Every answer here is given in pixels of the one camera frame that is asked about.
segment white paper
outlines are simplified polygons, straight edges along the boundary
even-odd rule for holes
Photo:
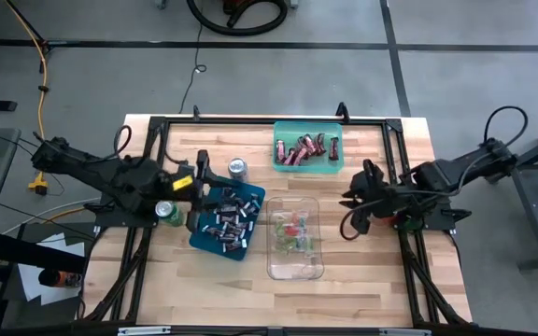
[[[63,238],[64,234],[60,233],[53,235],[38,244],[84,257],[84,243],[67,246]],[[23,264],[19,264],[18,268],[20,270],[24,294],[26,295],[26,300],[28,301],[40,296],[41,305],[45,305],[75,297],[80,292],[80,288],[56,288],[42,286],[38,282],[38,275],[41,273],[41,271],[43,271],[42,268]]]

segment wooden table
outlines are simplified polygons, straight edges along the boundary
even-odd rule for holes
[[[141,155],[149,115],[128,115],[134,131],[123,154]],[[381,132],[371,126],[343,126],[346,165],[337,175],[278,173],[271,163],[272,125],[172,125],[168,150],[178,160],[195,162],[198,149],[207,149],[211,167],[228,175],[228,161],[239,156],[249,167],[250,183],[266,188],[266,198],[294,195],[319,201],[324,275],[316,281],[276,281],[266,270],[266,227],[259,220],[248,255],[235,262],[189,246],[185,228],[155,229],[143,286],[138,323],[172,325],[233,325],[288,327],[409,327],[397,234],[372,226],[367,236],[342,239],[338,225],[347,209],[338,204],[362,160],[372,159],[387,173]],[[410,165],[433,160],[427,121],[403,119]],[[397,171],[402,169],[398,163]],[[165,169],[176,166],[166,162]],[[92,253],[86,277],[89,312],[118,276],[125,229],[111,229]],[[471,320],[458,256],[449,237],[425,231],[433,282],[458,313]],[[124,296],[128,308],[130,289]],[[423,316],[424,291],[418,285]]]

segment black hose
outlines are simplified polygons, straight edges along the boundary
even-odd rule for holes
[[[278,6],[279,15],[277,15],[277,17],[273,21],[260,25],[258,27],[234,28],[234,25],[240,19],[240,16],[242,16],[242,14],[250,6],[259,4],[261,2],[268,2]],[[228,26],[222,27],[209,21],[198,9],[196,4],[194,3],[194,0],[186,0],[186,3],[188,4],[188,8],[191,10],[194,18],[196,18],[196,20],[198,20],[204,27],[217,34],[227,36],[254,36],[270,32],[276,29],[286,19],[286,16],[288,15],[288,5],[286,4],[285,0],[244,0],[236,7],[234,14],[230,16],[230,19],[227,23]]]

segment concrete floor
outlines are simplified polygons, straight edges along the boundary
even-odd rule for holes
[[[193,41],[198,31],[181,0],[170,0],[165,11],[152,0],[23,0],[18,6],[47,38]],[[389,7],[399,43],[538,44],[538,0],[389,0]],[[205,3],[205,13],[225,20],[214,2]],[[257,5],[242,24],[272,13]],[[0,37],[25,38],[3,2]],[[235,39],[203,30],[202,40],[387,42],[378,0],[301,0],[267,35]],[[56,49],[46,135],[107,154],[126,114],[178,111],[193,55],[194,49]],[[400,52],[400,59],[411,115],[428,119],[438,157],[475,148],[488,114],[500,105],[520,105],[531,115],[512,149],[521,152],[536,142],[538,53]],[[354,115],[401,115],[385,50],[202,49],[199,62],[208,71],[195,76],[186,111],[197,104],[203,113],[331,115],[345,101]],[[0,126],[19,128],[26,138],[37,129],[37,69],[34,49],[0,47],[0,99],[19,104],[14,113],[0,113]],[[494,121],[490,134],[509,139],[518,128],[518,118],[508,113]],[[36,213],[98,196],[62,176],[63,196],[37,197],[26,191],[34,173],[19,151],[0,202]],[[453,201],[474,211],[458,229],[474,322],[538,331],[538,271],[520,273],[516,266],[537,257],[538,247],[511,181],[496,187],[475,182]],[[0,231],[19,219],[0,209]]]

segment green plastic bin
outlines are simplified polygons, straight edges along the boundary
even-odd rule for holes
[[[327,153],[321,156],[313,156],[308,160],[303,160],[299,166],[287,166],[276,162],[277,157],[277,140],[283,140],[286,145],[286,155],[290,148],[296,147],[298,137],[310,134],[313,138],[319,133],[325,133],[325,149]],[[329,160],[329,147],[332,138],[337,137],[340,140],[339,160]],[[310,174],[335,174],[344,166],[344,150],[342,146],[342,126],[332,122],[298,122],[298,121],[278,121],[273,127],[273,157],[271,158],[273,167],[278,172],[290,173],[310,173]]]

